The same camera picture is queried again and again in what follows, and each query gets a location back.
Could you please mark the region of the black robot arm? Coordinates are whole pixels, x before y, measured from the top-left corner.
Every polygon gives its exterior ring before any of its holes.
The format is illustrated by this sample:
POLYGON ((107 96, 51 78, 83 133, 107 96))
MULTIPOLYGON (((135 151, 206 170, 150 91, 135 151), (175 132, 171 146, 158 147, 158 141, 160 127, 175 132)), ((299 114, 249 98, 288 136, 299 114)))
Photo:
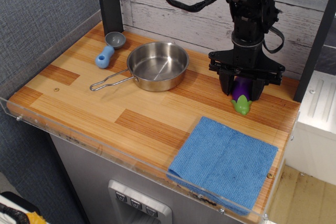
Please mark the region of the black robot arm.
POLYGON ((226 0, 234 22, 233 48, 209 53, 209 68, 217 72, 222 91, 229 95, 233 91, 235 77, 252 81, 250 98, 260 98, 264 86, 279 85, 285 67, 264 54, 267 48, 265 34, 270 31, 284 38, 282 32, 273 27, 278 21, 279 9, 274 0, 226 0))

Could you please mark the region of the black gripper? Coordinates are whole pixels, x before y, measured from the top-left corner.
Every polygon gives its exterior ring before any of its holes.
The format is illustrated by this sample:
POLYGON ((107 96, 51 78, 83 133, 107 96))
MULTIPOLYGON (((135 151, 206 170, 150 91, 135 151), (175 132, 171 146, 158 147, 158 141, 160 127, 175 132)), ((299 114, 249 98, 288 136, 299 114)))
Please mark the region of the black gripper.
POLYGON ((280 85, 285 67, 268 58, 263 52, 264 39, 244 41, 232 39, 233 49, 212 51, 209 69, 219 72, 222 91, 230 95, 235 75, 254 79, 251 87, 251 100, 257 101, 265 86, 280 85))

